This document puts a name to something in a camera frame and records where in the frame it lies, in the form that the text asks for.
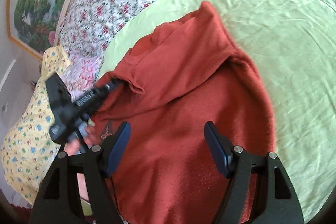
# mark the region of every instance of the bed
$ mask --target bed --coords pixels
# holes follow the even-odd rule
[[[202,0],[111,0],[107,5],[102,1],[72,0],[59,34],[68,53],[95,58],[96,64],[104,55],[101,68],[95,69],[99,77],[113,70],[139,38],[163,22],[196,10]],[[276,152],[308,223],[336,181],[336,2],[207,1],[218,10],[235,42],[253,59],[263,78],[276,116]]]

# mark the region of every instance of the metal screw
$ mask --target metal screw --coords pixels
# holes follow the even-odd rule
[[[274,153],[274,152],[270,152],[270,153],[268,153],[268,156],[269,156],[271,159],[276,159],[276,158],[277,158],[277,154]]]
[[[100,145],[95,145],[95,146],[92,146],[91,150],[93,152],[99,152],[101,150],[101,147],[100,147]]]
[[[62,158],[64,158],[66,155],[67,155],[67,153],[65,153],[64,151],[62,151],[62,152],[58,153],[57,158],[62,159]]]
[[[236,151],[237,153],[241,153],[241,152],[243,152],[244,149],[241,146],[237,145],[233,148],[233,150]]]

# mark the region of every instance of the wrinkled fabric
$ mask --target wrinkled fabric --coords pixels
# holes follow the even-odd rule
[[[99,56],[84,57],[70,54],[69,60],[71,65],[60,77],[71,94],[71,99],[74,101],[94,87],[102,58]]]
[[[204,0],[157,0],[117,33],[100,76],[163,22]],[[277,150],[305,223],[321,209],[336,181],[336,0],[207,0],[256,64],[272,100]]]
[[[208,2],[141,38],[97,85],[111,78],[125,82],[93,119],[104,137],[107,122],[112,131],[131,125],[113,177],[130,223],[211,222],[226,180],[204,140],[207,121],[251,153],[274,149],[272,107],[258,72]]]

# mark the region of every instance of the hand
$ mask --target hand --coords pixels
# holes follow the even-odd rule
[[[87,145],[96,145],[101,143],[100,138],[95,135],[95,128],[93,126],[87,126],[85,131],[87,133],[87,136],[84,139],[84,141]],[[81,144],[79,140],[76,138],[72,140],[70,143],[67,143],[65,145],[64,152],[66,152],[69,156],[74,155],[76,151],[79,150],[80,146]],[[79,195],[82,199],[88,202],[89,195],[86,190],[84,174],[77,174],[77,180],[78,180]]]
[[[96,145],[101,143],[101,139],[96,136],[95,134],[95,128],[93,126],[87,126],[85,129],[87,136],[84,139],[85,143],[87,145]],[[79,148],[81,147],[81,144],[77,138],[72,140],[70,143],[67,143],[64,147],[64,152],[66,152],[69,156],[74,155]]]

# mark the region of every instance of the red towel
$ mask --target red towel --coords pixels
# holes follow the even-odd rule
[[[122,121],[131,125],[113,178],[121,215],[132,224],[211,223],[227,180],[204,140],[207,121],[251,153],[274,150],[261,78],[208,2],[141,38],[97,85],[111,78],[128,83],[94,120],[104,137],[109,120],[113,130]]]

